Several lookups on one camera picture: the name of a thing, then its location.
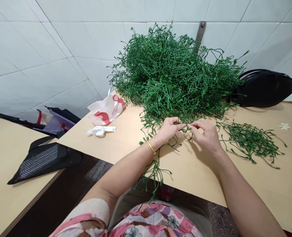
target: gold bracelet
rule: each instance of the gold bracelet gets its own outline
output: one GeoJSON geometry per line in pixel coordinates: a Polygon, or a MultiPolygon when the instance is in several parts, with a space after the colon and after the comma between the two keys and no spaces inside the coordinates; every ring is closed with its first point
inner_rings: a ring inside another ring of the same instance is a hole
{"type": "Polygon", "coordinates": [[[153,151],[153,154],[155,155],[156,154],[156,152],[155,152],[155,150],[153,149],[153,147],[152,147],[152,145],[150,144],[150,142],[148,141],[148,139],[146,139],[146,142],[148,143],[148,145],[150,146],[150,148],[152,149],[152,151],[153,151]]]}

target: metal bracket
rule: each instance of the metal bracket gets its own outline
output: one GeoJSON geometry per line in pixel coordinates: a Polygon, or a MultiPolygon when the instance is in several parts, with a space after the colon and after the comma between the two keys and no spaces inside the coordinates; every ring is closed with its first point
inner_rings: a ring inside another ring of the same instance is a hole
{"type": "Polygon", "coordinates": [[[203,35],[205,32],[205,28],[206,28],[206,21],[200,21],[199,22],[199,29],[198,29],[198,33],[196,35],[196,41],[199,42],[199,46],[202,42],[203,39],[203,35]]]}

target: red and white package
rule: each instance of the red and white package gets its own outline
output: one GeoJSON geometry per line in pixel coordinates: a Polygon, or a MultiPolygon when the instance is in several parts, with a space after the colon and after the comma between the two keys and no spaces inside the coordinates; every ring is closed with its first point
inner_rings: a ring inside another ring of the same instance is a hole
{"type": "Polygon", "coordinates": [[[88,109],[93,112],[89,118],[95,125],[108,125],[125,108],[124,101],[118,95],[111,94],[111,89],[109,89],[108,96],[104,100],[96,101],[88,106],[88,109]]]}

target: crumpled tissue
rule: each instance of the crumpled tissue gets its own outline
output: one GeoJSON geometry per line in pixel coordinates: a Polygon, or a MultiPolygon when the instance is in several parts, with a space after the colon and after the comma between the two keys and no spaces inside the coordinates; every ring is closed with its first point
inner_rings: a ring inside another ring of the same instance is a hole
{"type": "Polygon", "coordinates": [[[115,132],[116,127],[95,126],[87,131],[87,134],[93,134],[96,137],[103,137],[105,132],[115,132]]]}

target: pink sleeve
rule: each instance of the pink sleeve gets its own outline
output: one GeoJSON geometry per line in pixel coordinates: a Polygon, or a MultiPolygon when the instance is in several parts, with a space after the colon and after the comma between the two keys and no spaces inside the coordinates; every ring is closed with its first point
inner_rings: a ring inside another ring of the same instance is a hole
{"type": "Polygon", "coordinates": [[[50,237],[107,236],[110,210],[99,198],[89,199],[76,206],[50,237]]]}

